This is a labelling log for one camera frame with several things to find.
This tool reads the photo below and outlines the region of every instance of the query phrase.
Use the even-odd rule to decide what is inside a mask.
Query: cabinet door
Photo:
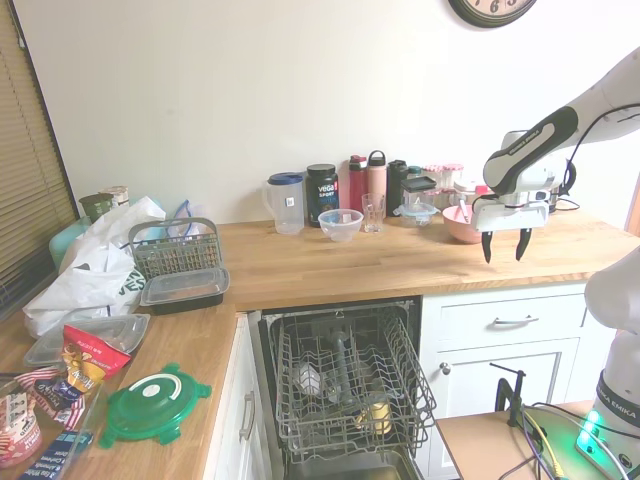
[[[515,375],[492,367],[490,362],[523,370],[524,403],[537,401],[560,403],[565,400],[578,339],[552,340],[499,347],[440,352],[435,365],[425,368],[438,406],[436,418],[457,417],[492,412],[498,380],[506,378],[515,385]],[[429,478],[457,478],[457,473],[437,428],[431,429],[429,455],[420,469],[426,476],[424,459],[428,458]]]

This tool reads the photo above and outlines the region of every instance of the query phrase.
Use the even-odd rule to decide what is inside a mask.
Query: drawer handle
[[[250,413],[249,413],[249,425],[247,425],[247,427],[244,427],[244,422],[245,419],[247,418],[247,403],[251,404],[251,409],[250,409]],[[253,430],[253,422],[256,418],[256,395],[255,393],[253,393],[253,390],[251,391],[251,393],[247,393],[244,396],[244,413],[242,414],[242,426],[243,428],[240,429],[240,441],[242,441],[242,437],[244,437],[246,440],[249,440],[249,437],[251,436],[251,430]]]
[[[449,375],[451,373],[451,365],[447,362],[442,362],[440,364],[440,370],[442,370],[443,375]]]
[[[539,318],[534,318],[531,315],[527,315],[522,320],[500,320],[498,317],[493,321],[494,325],[528,325],[533,322],[537,322]]]

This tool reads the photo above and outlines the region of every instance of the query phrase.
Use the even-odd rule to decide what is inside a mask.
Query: plastic bag
[[[138,223],[164,218],[147,197],[100,217],[71,245],[58,278],[24,307],[29,333],[38,338],[61,322],[133,311],[144,278],[134,269],[127,236]]]
[[[176,210],[173,218],[207,217],[204,205],[192,205],[189,200],[185,200]],[[170,237],[186,237],[187,235],[200,235],[206,233],[206,226],[201,223],[190,223],[177,227],[167,228]]]

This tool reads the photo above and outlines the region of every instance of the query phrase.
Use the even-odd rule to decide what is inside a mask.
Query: drinking glass
[[[380,193],[367,193],[362,196],[362,213],[364,214],[364,231],[378,233],[382,231],[382,219],[385,207],[384,195]]]

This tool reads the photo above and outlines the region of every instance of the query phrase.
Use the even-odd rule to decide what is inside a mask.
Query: dishwasher rack
[[[275,417],[291,463],[396,447],[415,454],[427,440],[436,402],[403,313],[382,306],[299,315],[272,330]]]

